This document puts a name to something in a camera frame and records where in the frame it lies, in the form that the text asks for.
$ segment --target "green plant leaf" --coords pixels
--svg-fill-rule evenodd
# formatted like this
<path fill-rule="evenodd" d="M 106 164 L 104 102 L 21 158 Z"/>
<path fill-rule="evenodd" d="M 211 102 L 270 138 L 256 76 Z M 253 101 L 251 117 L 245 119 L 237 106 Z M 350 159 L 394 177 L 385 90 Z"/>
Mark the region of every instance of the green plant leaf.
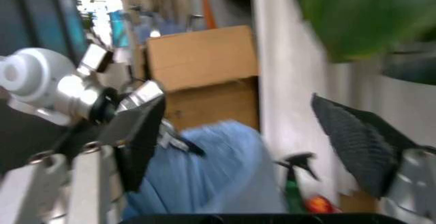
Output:
<path fill-rule="evenodd" d="M 383 52 L 436 27 L 436 0 L 298 0 L 333 62 Z"/>

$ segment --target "silver metal joint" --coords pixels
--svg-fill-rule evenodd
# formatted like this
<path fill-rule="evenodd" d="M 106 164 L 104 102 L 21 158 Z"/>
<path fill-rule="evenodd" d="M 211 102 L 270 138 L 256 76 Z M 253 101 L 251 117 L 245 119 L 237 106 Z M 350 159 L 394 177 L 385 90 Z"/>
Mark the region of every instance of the silver metal joint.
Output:
<path fill-rule="evenodd" d="M 89 142 L 83 146 L 82 153 L 83 154 L 90 154 L 90 153 L 100 151 L 100 149 L 101 149 L 100 143 L 98 141 L 93 141 L 93 142 Z"/>
<path fill-rule="evenodd" d="M 53 151 L 43 151 L 31 156 L 28 162 L 29 164 L 43 163 L 45 167 L 50 167 L 53 165 L 53 160 L 51 158 L 52 154 Z"/>

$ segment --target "black trigger sprayer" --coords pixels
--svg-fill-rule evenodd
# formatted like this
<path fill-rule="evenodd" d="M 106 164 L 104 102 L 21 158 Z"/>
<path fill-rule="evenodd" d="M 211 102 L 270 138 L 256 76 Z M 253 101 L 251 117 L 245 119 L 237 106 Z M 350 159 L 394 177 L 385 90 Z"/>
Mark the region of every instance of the black trigger sprayer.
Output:
<path fill-rule="evenodd" d="M 309 159 L 314 156 L 315 154 L 313 153 L 294 154 L 286 157 L 283 161 L 276 162 L 288 169 L 284 195 L 288 204 L 288 211 L 292 214 L 308 213 L 295 176 L 294 166 L 306 170 L 315 180 L 319 181 L 318 177 L 313 173 L 308 164 Z"/>

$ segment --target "silver cylinder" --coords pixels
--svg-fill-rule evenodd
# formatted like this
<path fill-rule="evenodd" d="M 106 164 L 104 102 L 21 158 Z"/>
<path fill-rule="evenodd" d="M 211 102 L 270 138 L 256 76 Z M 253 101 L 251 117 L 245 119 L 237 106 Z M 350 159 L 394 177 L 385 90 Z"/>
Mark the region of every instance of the silver cylinder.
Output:
<path fill-rule="evenodd" d="M 57 86 L 55 109 L 73 117 L 89 119 L 89 112 L 103 90 L 104 86 L 98 82 L 95 75 L 65 76 Z"/>

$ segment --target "blue object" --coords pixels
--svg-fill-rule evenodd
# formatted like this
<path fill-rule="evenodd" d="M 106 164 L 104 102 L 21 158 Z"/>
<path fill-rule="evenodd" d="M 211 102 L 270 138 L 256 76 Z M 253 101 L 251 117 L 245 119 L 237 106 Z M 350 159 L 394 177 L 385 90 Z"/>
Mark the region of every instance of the blue object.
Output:
<path fill-rule="evenodd" d="M 235 121 L 182 133 L 205 157 L 157 147 L 123 219 L 165 213 L 285 213 L 273 163 L 254 129 Z"/>

